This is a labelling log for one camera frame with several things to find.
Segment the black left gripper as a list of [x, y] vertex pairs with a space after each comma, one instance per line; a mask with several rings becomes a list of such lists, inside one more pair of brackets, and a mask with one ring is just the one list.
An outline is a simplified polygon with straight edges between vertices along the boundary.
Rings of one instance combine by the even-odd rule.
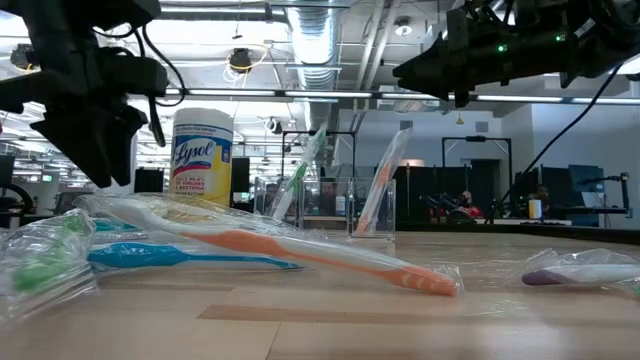
[[39, 29], [37, 56], [41, 72], [0, 80], [0, 110], [42, 103], [33, 130], [98, 187], [130, 184], [132, 139], [147, 118], [125, 105], [124, 52], [99, 46], [89, 29]]

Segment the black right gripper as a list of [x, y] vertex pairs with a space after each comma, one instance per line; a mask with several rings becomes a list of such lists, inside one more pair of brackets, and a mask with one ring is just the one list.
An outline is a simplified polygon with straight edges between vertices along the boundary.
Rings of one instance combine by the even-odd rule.
[[[571, 33], [565, 7], [517, 7], [515, 23], [500, 21], [489, 7], [479, 14], [455, 9], [447, 14], [447, 41], [439, 34], [432, 46], [394, 68], [400, 88], [441, 100], [454, 94], [466, 106], [478, 85], [549, 72], [566, 72], [571, 63]], [[425, 78], [439, 76], [446, 53], [446, 87]]]

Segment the orange toothbrush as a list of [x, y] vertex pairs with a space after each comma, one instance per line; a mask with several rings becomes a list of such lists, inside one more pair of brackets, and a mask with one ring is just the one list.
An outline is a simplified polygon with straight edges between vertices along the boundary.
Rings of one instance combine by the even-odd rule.
[[412, 128], [400, 130], [389, 143], [376, 170], [372, 186], [354, 232], [356, 236], [373, 234], [378, 220], [382, 199], [387, 191], [388, 183], [400, 164], [407, 144], [413, 134]]
[[243, 254], [375, 278], [397, 287], [456, 296], [463, 285], [441, 273], [367, 249], [320, 239], [280, 220], [199, 198], [162, 193], [83, 195], [76, 206], [147, 231], [161, 231]]

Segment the purple toothbrush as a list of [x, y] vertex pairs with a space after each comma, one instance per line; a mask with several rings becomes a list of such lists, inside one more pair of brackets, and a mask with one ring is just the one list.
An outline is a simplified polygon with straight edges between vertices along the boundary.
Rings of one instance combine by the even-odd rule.
[[605, 248], [560, 254], [545, 249], [515, 276], [527, 286], [603, 286], [640, 279], [640, 260]]

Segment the long LED light bar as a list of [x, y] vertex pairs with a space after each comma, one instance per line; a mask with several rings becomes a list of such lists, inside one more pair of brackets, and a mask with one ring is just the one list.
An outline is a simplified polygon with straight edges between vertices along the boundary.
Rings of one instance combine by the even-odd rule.
[[[356, 99], [356, 100], [418, 100], [436, 101], [437, 97], [406, 92], [379, 91], [319, 91], [319, 90], [269, 90], [269, 89], [227, 89], [227, 88], [195, 88], [188, 89], [186, 96], [195, 97], [233, 97], [233, 98], [290, 98], [290, 99]], [[540, 103], [540, 104], [589, 104], [592, 97], [571, 96], [533, 96], [533, 95], [493, 95], [469, 94], [470, 102], [487, 103]]]

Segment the black cabinet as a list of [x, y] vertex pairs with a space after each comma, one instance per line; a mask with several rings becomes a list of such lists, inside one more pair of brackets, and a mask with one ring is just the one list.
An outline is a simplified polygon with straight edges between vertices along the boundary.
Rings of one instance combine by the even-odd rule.
[[250, 159], [235, 157], [231, 162], [231, 196], [248, 193], [250, 188]]
[[137, 168], [135, 171], [135, 193], [163, 192], [164, 171], [162, 169]]

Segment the person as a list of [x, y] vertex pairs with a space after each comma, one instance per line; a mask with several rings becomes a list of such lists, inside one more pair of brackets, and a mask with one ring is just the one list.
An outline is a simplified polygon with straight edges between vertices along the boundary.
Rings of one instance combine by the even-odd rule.
[[333, 182], [322, 182], [318, 196], [319, 214], [323, 216], [334, 216], [336, 214], [336, 184]]
[[457, 205], [447, 218], [449, 223], [474, 223], [476, 219], [483, 217], [482, 210], [473, 204], [472, 194], [468, 190], [460, 193], [456, 200]]
[[546, 186], [539, 184], [533, 193], [529, 194], [530, 200], [539, 200], [541, 202], [542, 212], [545, 213], [549, 209], [549, 191]]

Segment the clear acrylic organizer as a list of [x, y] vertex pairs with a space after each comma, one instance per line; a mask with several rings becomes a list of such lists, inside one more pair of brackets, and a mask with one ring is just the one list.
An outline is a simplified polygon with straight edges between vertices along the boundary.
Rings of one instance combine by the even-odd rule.
[[353, 240], [395, 240], [393, 180], [378, 188], [370, 178], [303, 178], [293, 190], [282, 216], [289, 225]]

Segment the Lysol wipes canister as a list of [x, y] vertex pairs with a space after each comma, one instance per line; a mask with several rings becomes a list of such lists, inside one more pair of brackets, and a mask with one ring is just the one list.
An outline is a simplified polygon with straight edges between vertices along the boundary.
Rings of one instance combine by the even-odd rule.
[[169, 192], [228, 206], [233, 119], [225, 112], [183, 108], [174, 116]]

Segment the dark computer monitor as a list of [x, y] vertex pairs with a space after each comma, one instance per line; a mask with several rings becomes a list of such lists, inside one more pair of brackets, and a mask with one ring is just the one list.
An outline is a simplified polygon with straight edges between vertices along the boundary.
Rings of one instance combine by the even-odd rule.
[[575, 205], [596, 208], [604, 205], [604, 170], [601, 166], [569, 165], [571, 189]]

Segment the black background rig frame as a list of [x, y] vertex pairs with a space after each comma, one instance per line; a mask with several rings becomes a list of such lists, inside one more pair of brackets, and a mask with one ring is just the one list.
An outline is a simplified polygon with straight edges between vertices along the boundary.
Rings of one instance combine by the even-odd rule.
[[498, 146], [499, 142], [504, 142], [507, 146], [505, 153], [508, 157], [508, 190], [504, 193], [502, 198], [493, 206], [492, 211], [489, 213], [488, 217], [485, 219], [487, 224], [494, 224], [497, 219], [497, 211], [501, 209], [506, 201], [506, 199], [510, 196], [511, 190], [514, 184], [514, 176], [513, 176], [513, 145], [512, 140], [510, 138], [505, 137], [486, 137], [482, 135], [471, 135], [471, 136], [454, 136], [454, 137], [442, 137], [441, 138], [441, 188], [445, 189], [444, 186], [444, 177], [447, 169], [447, 154], [453, 149], [453, 147], [447, 148], [446, 143], [448, 141], [464, 141], [467, 143], [482, 143], [482, 142], [493, 142], [496, 146]]

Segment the silver ventilation duct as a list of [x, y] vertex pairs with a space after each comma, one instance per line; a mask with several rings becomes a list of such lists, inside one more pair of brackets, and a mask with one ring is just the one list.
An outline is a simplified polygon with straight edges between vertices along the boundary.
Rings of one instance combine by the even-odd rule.
[[335, 87], [339, 11], [322, 7], [289, 7], [290, 40], [299, 85], [303, 90], [328, 91]]

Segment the black aluminium table frame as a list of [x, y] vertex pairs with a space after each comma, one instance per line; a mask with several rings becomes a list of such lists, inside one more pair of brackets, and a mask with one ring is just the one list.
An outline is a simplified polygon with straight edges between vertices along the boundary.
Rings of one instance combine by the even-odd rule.
[[[0, 228], [11, 228], [11, 221], [17, 219], [18, 225], [22, 226], [35, 221], [48, 219], [55, 215], [33, 215], [12, 212], [0, 212]], [[640, 246], [640, 230], [628, 229], [604, 229], [595, 227], [577, 227], [561, 225], [558, 221], [539, 222], [523, 222], [523, 223], [495, 223], [484, 224], [484, 220], [480, 223], [427, 223], [416, 221], [401, 221], [397, 224], [387, 224], [383, 221], [382, 225], [378, 225], [374, 235], [398, 235], [400, 232], [420, 232], [420, 233], [480, 233], [480, 234], [522, 234], [532, 236], [545, 236], [556, 238], [569, 238], [583, 241], [595, 241], [602, 243], [628, 244]], [[321, 227], [311, 228], [311, 225], [326, 225], [326, 229]], [[346, 223], [339, 224], [336, 221], [320, 221], [319, 218], [306, 219], [303, 225], [308, 229], [305, 231], [316, 231], [322, 234], [328, 232], [345, 232], [348, 233]]]

